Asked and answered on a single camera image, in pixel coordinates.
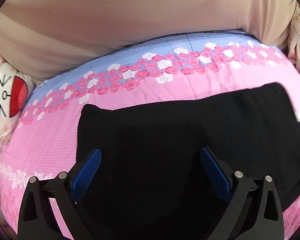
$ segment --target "metal screw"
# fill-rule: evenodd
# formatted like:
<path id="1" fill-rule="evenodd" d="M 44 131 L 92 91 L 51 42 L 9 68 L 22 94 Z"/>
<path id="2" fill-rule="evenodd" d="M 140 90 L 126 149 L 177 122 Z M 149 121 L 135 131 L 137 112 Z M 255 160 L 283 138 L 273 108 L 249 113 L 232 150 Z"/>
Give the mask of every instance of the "metal screw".
<path id="1" fill-rule="evenodd" d="M 37 180 L 36 177 L 31 177 L 31 178 L 29 179 L 29 182 L 30 182 L 30 183 L 34 183 L 36 180 Z"/>
<path id="2" fill-rule="evenodd" d="M 234 175 L 239 179 L 243 177 L 243 173 L 241 171 L 236 171 Z"/>
<path id="3" fill-rule="evenodd" d="M 271 182 L 272 181 L 272 178 L 270 177 L 270 176 L 266 176 L 266 181 L 268 181 L 268 182 Z"/>
<path id="4" fill-rule="evenodd" d="M 63 172 L 60 172 L 59 175 L 58 175 L 59 179 L 65 179 L 66 176 L 67 176 L 67 173 L 64 172 L 64 171 L 63 171 Z"/>

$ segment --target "pillow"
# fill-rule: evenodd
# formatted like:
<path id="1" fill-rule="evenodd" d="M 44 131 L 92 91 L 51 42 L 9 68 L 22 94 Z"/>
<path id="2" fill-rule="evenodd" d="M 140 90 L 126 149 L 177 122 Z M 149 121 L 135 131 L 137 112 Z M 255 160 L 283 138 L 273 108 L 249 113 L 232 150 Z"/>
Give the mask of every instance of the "pillow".
<path id="1" fill-rule="evenodd" d="M 0 63 L 0 140 L 8 143 L 20 110 L 34 88 L 31 77 L 7 62 Z"/>
<path id="2" fill-rule="evenodd" d="M 7 0 L 0 54 L 44 80 L 96 57 L 175 33 L 242 28 L 282 49 L 295 0 Z"/>

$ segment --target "white plush toy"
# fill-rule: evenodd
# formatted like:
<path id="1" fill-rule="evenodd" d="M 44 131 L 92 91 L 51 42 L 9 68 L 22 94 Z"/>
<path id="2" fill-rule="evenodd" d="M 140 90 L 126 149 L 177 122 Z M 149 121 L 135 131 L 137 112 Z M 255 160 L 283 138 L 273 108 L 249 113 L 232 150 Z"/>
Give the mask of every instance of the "white plush toy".
<path id="1" fill-rule="evenodd" d="M 20 110 L 34 88 L 31 77 L 7 62 L 0 63 L 0 141 L 8 143 L 18 121 Z"/>

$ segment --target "black plastic bracket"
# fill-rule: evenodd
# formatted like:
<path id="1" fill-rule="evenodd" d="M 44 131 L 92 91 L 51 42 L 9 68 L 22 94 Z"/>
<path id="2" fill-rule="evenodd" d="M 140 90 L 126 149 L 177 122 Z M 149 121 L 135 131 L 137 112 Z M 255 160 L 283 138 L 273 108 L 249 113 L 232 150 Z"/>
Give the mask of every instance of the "black plastic bracket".
<path id="1" fill-rule="evenodd" d="M 223 178 L 229 179 L 231 199 L 207 240 L 283 240 L 283 216 L 279 196 L 271 177 L 262 180 L 233 172 L 219 161 L 209 148 Z M 18 223 L 19 240 L 65 240 L 53 214 L 49 198 L 55 198 L 74 240 L 96 240 L 85 225 L 70 198 L 71 180 L 84 165 L 77 163 L 69 173 L 54 179 L 30 178 L 21 203 Z"/>

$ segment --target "black cloth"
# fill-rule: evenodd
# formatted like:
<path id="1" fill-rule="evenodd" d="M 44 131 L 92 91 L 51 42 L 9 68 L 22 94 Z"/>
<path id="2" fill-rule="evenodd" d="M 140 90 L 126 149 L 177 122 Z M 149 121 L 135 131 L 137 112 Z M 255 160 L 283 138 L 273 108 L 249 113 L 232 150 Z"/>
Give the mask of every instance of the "black cloth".
<path id="1" fill-rule="evenodd" d="M 102 153 L 77 202 L 90 230 L 101 240 L 204 239 L 225 208 L 200 164 L 205 146 L 232 170 L 270 175 L 286 205 L 300 194 L 300 126 L 277 83 L 114 111 L 85 105 L 77 161 Z"/>

